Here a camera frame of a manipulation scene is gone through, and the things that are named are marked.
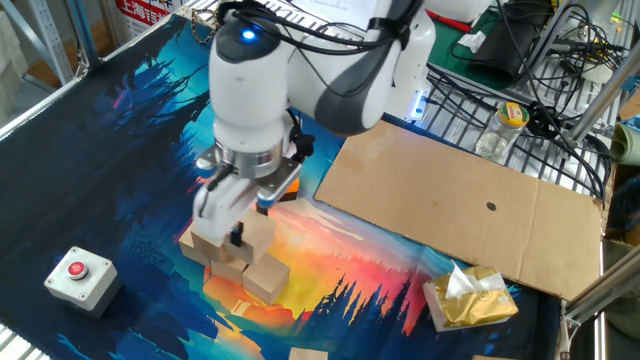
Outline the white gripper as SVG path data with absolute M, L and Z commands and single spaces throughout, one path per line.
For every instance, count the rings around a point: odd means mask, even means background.
M 244 224 L 238 221 L 255 204 L 258 191 L 256 181 L 236 175 L 229 175 L 213 190 L 203 185 L 194 198 L 195 232 L 207 241 L 223 241 L 231 230 L 230 243 L 241 247 Z M 256 204 L 256 211 L 268 215 L 268 208 L 259 203 Z

